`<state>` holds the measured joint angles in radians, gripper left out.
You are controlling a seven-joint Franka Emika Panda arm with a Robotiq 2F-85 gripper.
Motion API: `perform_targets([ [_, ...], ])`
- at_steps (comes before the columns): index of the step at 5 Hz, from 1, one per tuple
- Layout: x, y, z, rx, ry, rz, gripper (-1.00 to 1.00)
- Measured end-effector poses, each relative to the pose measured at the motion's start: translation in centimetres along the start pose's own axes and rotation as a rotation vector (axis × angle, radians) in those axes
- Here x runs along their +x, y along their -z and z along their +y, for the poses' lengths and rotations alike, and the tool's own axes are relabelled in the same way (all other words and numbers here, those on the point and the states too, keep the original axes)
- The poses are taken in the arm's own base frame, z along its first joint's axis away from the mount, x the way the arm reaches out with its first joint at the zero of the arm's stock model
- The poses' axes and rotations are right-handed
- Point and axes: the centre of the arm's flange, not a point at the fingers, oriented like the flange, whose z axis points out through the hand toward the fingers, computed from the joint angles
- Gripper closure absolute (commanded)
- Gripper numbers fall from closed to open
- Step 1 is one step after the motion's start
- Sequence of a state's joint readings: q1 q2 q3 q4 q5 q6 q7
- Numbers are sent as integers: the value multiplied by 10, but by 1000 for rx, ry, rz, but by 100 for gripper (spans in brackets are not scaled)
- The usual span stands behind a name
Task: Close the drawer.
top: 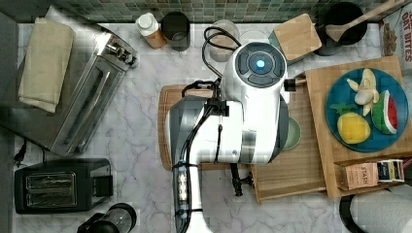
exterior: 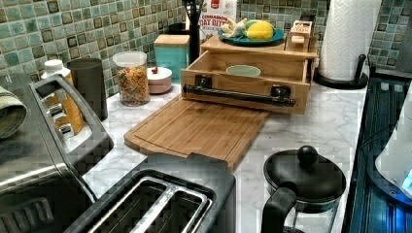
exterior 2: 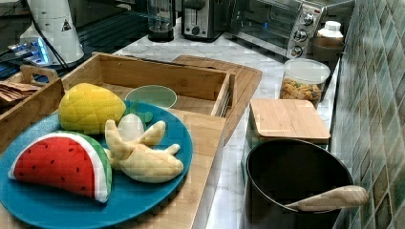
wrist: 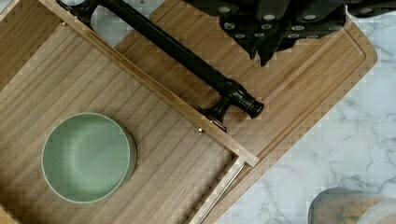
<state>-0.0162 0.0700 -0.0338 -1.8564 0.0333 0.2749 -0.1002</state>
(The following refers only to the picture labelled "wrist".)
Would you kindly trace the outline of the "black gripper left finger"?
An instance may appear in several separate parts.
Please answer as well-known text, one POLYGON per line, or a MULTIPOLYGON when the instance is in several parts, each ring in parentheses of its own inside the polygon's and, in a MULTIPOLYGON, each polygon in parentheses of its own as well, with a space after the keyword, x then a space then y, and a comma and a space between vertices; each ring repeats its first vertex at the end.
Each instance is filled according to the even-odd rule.
POLYGON ((270 60, 286 27, 290 0, 184 0, 219 18, 221 29, 243 48, 251 60, 270 60))

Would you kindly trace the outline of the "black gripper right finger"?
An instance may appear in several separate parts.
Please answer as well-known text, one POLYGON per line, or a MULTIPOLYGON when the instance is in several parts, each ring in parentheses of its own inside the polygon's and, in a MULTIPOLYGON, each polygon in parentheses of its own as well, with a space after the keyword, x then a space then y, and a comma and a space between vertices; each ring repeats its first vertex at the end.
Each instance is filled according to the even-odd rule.
POLYGON ((259 0, 258 16, 270 33, 258 53, 265 66, 277 51, 292 48, 301 38, 321 38, 341 30, 348 12, 370 18, 395 10, 395 0, 259 0))

